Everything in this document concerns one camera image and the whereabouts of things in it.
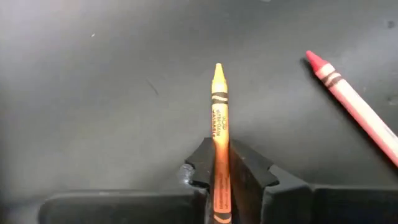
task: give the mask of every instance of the black stripe on crayon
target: black stripe on crayon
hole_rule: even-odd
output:
[[[224,220],[231,218],[231,214],[229,212],[228,213],[214,212],[214,215],[216,215],[218,218],[221,218]]]
[[[228,93],[216,92],[216,93],[212,93],[211,96],[219,96],[219,97],[222,97],[222,98],[228,98]]]
[[[326,82],[329,80],[329,78],[330,78],[334,73],[336,73],[336,71],[332,71],[329,75],[323,77],[323,78],[321,79],[321,81],[323,82],[323,84],[326,84]]]
[[[215,217],[213,217],[214,218],[214,223],[222,223],[222,224],[231,223],[231,218],[232,217],[231,217],[230,213],[218,213],[218,212],[215,212],[214,216],[218,217],[220,219],[220,221],[221,220],[223,221],[223,222],[219,222]]]
[[[228,100],[211,99],[211,104],[216,104],[216,103],[228,104]]]
[[[340,81],[342,81],[342,80],[344,80],[344,78],[341,77],[341,76],[338,76],[338,77],[333,78],[333,79],[330,81],[330,83],[329,83],[329,85],[327,86],[327,88],[333,87],[334,85],[336,85],[338,82],[340,82]]]

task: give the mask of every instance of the crayon tip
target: crayon tip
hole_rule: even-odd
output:
[[[223,66],[220,63],[216,64],[216,70],[214,71],[214,81],[218,82],[224,82],[225,77],[224,77],[224,72],[223,72]]]
[[[321,69],[324,65],[329,63],[326,60],[324,60],[321,57],[319,57],[316,54],[314,54],[310,50],[306,51],[305,55],[307,56],[308,61],[310,62],[314,72],[319,71],[319,69]]]

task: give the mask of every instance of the red crayon tip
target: red crayon tip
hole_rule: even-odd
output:
[[[310,62],[312,69],[314,72],[319,71],[324,65],[328,64],[326,60],[314,54],[311,50],[308,50],[306,53],[308,61]]]

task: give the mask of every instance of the crayon wrapper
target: crayon wrapper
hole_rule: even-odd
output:
[[[212,136],[216,149],[213,210],[217,213],[231,212],[231,184],[228,163],[228,105],[213,104]]]
[[[330,91],[398,166],[398,138],[384,121],[358,95],[346,80],[339,81]]]

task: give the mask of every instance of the crayon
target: crayon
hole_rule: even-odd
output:
[[[214,223],[231,223],[231,180],[229,177],[228,87],[220,63],[211,84],[212,137],[215,145]]]
[[[317,75],[373,141],[398,166],[398,138],[348,82],[326,60],[311,51],[307,58]]]

